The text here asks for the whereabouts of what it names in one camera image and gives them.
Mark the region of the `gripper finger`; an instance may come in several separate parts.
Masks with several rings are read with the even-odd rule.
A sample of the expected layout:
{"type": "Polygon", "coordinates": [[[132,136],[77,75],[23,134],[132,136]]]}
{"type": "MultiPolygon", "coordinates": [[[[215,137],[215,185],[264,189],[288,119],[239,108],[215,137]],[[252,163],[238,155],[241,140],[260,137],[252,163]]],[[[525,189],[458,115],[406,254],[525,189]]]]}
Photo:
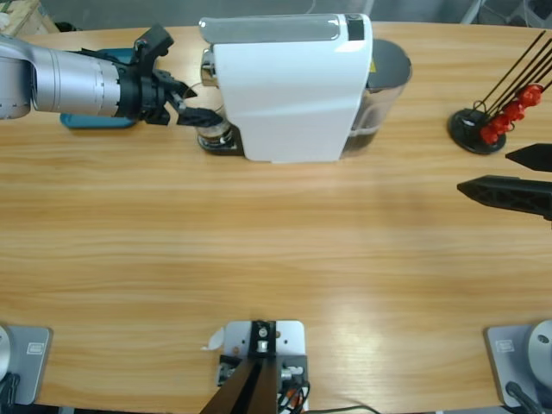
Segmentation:
{"type": "Polygon", "coordinates": [[[552,145],[550,143],[536,143],[522,147],[506,154],[505,157],[533,171],[552,171],[552,145]]]}
{"type": "Polygon", "coordinates": [[[551,220],[550,182],[486,175],[461,182],[456,188],[479,204],[551,220]]]}

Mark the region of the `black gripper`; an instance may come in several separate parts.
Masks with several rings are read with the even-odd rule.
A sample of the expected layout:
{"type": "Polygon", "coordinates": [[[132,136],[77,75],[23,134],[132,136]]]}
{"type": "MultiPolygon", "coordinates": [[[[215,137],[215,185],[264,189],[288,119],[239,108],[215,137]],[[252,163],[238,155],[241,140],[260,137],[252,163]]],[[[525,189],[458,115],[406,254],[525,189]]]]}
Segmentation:
{"type": "Polygon", "coordinates": [[[192,107],[199,95],[186,83],[177,80],[168,71],[153,69],[142,75],[137,65],[115,64],[120,97],[114,117],[143,121],[153,125],[167,125],[170,115],[165,108],[169,104],[177,112],[176,123],[181,126],[214,127],[223,118],[214,110],[192,107]]]}

